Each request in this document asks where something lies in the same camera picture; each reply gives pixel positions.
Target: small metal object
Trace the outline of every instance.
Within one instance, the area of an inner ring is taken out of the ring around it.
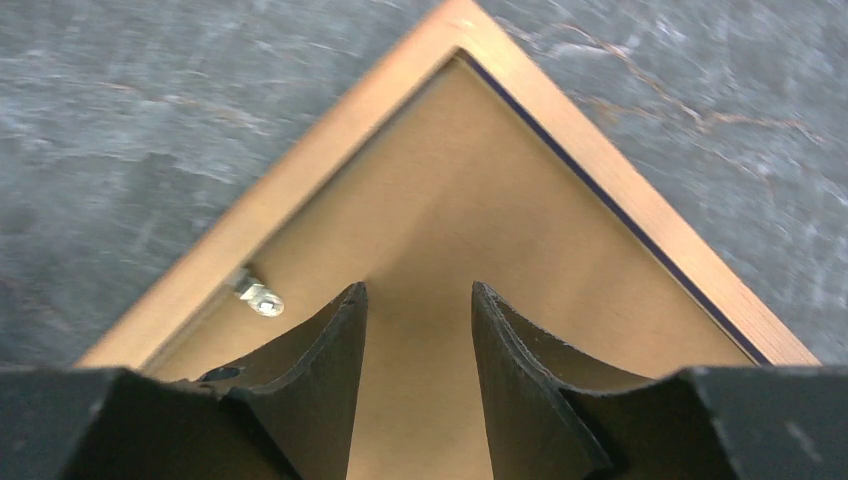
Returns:
[[[241,268],[230,282],[236,296],[263,317],[276,317],[283,313],[285,304],[279,295],[251,275],[250,270]]]

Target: wooden frame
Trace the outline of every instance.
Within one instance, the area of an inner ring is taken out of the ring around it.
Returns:
[[[470,0],[449,0],[239,199],[78,366],[121,364],[144,369],[233,272],[458,54],[468,57],[754,361],[818,364],[485,12]]]

